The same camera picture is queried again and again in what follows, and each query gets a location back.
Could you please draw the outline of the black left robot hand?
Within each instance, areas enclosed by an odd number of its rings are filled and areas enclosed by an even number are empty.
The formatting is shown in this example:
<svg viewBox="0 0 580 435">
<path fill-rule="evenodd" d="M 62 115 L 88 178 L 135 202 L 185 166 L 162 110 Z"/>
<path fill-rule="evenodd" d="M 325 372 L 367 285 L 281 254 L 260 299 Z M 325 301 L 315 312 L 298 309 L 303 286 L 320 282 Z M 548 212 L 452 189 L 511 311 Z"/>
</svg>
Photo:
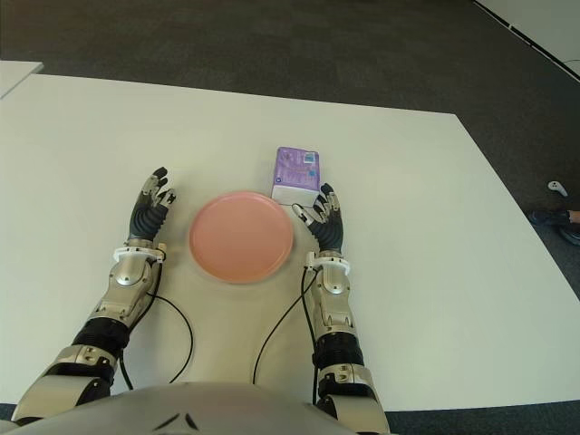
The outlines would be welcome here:
<svg viewBox="0 0 580 435">
<path fill-rule="evenodd" d="M 129 235 L 130 246 L 151 247 L 163 226 L 169 209 L 177 195 L 173 188 L 163 188 L 168 183 L 168 170 L 156 169 L 144 182 L 131 211 Z"/>
</svg>

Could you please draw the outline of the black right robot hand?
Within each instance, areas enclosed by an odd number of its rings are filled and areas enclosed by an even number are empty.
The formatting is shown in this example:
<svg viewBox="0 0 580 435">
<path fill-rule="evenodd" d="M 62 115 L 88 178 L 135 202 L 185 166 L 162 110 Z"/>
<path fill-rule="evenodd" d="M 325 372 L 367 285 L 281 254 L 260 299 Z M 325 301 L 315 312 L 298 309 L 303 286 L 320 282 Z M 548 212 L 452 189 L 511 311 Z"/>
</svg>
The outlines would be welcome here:
<svg viewBox="0 0 580 435">
<path fill-rule="evenodd" d="M 324 183 L 312 205 L 314 214 L 294 203 L 292 210 L 316 239 L 319 251 L 333 251 L 339 255 L 343 248 L 343 219 L 340 201 L 333 187 Z"/>
</svg>

